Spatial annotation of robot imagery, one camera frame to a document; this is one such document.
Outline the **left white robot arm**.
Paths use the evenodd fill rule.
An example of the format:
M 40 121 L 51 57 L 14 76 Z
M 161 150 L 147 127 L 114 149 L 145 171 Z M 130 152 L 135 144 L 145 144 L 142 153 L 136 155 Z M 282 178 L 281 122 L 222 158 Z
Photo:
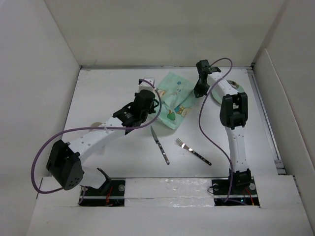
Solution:
M 83 163 L 111 141 L 146 126 L 148 115 L 154 114 L 161 104 L 154 83 L 150 77 L 140 79 L 134 100 L 116 111 L 106 122 L 90 127 L 87 134 L 68 143 L 58 140 L 53 144 L 46 168 L 63 190 L 80 185 L 93 189 L 99 195 L 109 191 L 112 180 L 105 171 L 101 168 L 89 169 Z

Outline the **green cartoon print placemat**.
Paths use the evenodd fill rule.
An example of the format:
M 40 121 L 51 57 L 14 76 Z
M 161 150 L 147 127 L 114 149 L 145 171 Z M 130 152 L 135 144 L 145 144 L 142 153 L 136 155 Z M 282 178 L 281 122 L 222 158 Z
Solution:
M 157 120 L 176 130 L 195 105 L 194 84 L 173 72 L 168 73 L 158 84 L 162 110 Z

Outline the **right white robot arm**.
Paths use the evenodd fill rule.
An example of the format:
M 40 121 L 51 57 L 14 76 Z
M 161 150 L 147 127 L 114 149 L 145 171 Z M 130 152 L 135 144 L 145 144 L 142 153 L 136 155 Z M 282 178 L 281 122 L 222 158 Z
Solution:
M 218 67 L 205 60 L 196 64 L 198 81 L 193 89 L 196 98 L 208 98 L 215 93 L 220 98 L 220 122 L 229 142 L 229 181 L 227 187 L 234 194 L 240 193 L 251 183 L 252 176 L 245 151 L 245 125 L 248 120 L 248 96 L 239 92 L 222 75 Z

